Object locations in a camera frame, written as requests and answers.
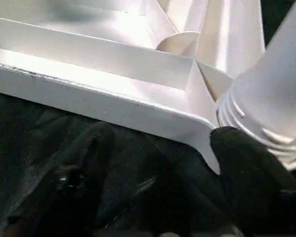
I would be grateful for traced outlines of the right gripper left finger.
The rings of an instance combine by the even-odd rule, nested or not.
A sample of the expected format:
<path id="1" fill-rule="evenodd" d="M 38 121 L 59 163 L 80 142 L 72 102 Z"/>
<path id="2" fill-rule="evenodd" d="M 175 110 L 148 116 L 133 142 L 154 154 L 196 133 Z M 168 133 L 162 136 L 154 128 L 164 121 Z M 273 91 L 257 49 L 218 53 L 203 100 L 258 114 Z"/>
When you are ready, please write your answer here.
<path id="1" fill-rule="evenodd" d="M 51 168 L 7 218 L 6 237 L 90 237 L 101 202 L 114 131 L 103 122 L 80 151 Z"/>

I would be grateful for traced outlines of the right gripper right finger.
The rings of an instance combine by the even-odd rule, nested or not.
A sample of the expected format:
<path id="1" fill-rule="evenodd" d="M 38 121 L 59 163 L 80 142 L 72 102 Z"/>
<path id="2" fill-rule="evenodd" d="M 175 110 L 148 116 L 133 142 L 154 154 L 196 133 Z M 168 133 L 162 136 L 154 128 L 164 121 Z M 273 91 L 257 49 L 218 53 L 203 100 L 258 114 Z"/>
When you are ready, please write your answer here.
<path id="1" fill-rule="evenodd" d="M 230 126 L 214 129 L 210 145 L 237 226 L 249 236 L 296 236 L 296 178 L 279 160 Z"/>

